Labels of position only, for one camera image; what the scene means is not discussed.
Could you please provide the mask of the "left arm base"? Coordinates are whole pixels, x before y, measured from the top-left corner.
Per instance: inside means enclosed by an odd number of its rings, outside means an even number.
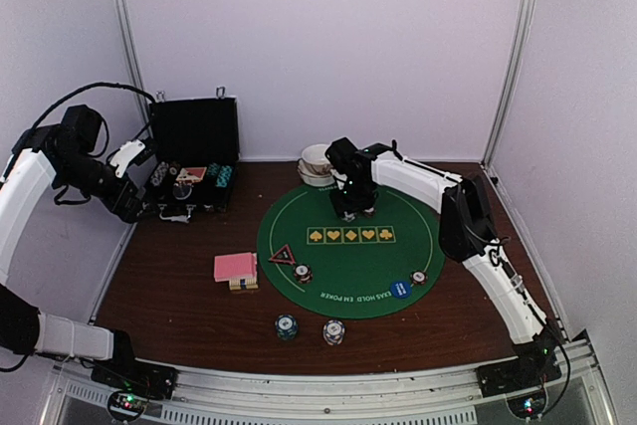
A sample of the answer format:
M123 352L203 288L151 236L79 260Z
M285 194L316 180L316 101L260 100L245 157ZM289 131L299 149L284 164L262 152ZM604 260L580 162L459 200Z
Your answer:
M126 424L139 419L151 401L170 399L178 377L174 367L143 361L128 372L100 361L84 362L83 366L91 371L93 382L112 388L106 411L115 421Z

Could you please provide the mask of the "blue round dealer button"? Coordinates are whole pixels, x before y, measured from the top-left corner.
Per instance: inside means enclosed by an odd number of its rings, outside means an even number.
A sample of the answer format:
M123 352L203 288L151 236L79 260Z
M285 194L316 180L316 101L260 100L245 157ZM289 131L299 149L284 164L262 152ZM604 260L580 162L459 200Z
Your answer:
M404 300L411 296L412 287L407 281L396 281L390 285L389 291L395 299Z

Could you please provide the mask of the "black red triangle all-in marker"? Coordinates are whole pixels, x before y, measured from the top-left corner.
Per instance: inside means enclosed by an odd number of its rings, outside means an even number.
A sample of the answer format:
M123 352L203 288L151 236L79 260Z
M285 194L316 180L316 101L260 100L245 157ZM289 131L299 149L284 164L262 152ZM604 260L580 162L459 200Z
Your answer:
M290 245L286 244L269 258L269 262L292 266L296 263L296 259Z

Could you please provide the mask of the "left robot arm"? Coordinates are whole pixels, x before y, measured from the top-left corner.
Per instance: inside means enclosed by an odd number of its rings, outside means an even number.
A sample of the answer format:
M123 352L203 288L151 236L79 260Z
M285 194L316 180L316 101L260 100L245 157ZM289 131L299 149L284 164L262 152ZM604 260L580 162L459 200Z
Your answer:
M79 204L97 198L126 224L155 212L154 201L127 173L155 146L151 138L137 135L101 161L96 143L108 128L98 111L71 106L60 122L44 120L39 116L21 134L1 175L1 345L22 359L44 354L95 361L120 388L132 389L142 381L143 369L126 332L46 314L12 292L8 279L24 228L49 188L57 192L57 205L67 204L64 195L75 188L82 195Z

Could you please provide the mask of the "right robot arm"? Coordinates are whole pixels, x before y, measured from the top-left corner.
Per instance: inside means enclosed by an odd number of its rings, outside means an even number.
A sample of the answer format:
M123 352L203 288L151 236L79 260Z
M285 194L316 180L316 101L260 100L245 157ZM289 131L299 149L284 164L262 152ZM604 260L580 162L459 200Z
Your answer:
M510 263L499 237L482 179L463 177L401 155L397 145L357 148L334 141L325 156L337 187L330 193L336 215L352 220L375 207L377 189L389 187L432 208L440 216L438 241L444 255L479 282L503 319L517 358L510 368L519 386L558 373L563 352L556 322L537 305Z

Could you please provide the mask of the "light blue chip stack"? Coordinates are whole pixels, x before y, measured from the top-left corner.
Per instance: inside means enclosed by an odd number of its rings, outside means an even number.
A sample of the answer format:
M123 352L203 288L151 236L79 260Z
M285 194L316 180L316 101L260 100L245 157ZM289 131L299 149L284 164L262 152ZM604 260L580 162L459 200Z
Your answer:
M322 337L329 345L339 345L342 343L345 335L345 326L338 319L328 320L322 328Z

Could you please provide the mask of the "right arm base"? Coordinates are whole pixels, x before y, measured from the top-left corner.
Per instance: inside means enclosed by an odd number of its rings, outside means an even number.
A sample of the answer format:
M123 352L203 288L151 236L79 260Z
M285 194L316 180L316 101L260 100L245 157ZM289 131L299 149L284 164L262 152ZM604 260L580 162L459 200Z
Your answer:
M509 411L526 421L548 412L546 384L562 377L554 348L548 345L522 347L515 358L481 365L476 374L484 398L505 395Z

